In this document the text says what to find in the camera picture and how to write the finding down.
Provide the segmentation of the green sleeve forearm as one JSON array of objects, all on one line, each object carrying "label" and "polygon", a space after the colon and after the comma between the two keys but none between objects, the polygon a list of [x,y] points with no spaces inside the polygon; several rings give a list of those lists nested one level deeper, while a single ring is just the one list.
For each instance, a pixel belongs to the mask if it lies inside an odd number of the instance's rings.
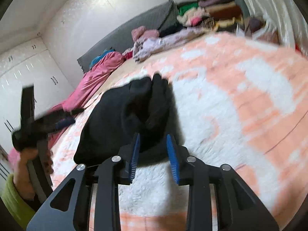
[{"label": "green sleeve forearm", "polygon": [[21,198],[15,188],[13,179],[14,175],[10,174],[6,180],[1,199],[14,220],[23,230],[26,230],[28,223],[35,215],[35,211]]}]

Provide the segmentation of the person's left hand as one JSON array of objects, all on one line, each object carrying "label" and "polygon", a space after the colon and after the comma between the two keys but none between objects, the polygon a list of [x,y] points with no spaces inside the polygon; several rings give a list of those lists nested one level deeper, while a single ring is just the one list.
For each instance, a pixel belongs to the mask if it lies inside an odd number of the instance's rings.
[{"label": "person's left hand", "polygon": [[38,150],[35,148],[25,148],[20,153],[20,160],[14,170],[14,186],[24,200],[33,201],[35,190],[30,180],[27,163],[38,156]]}]

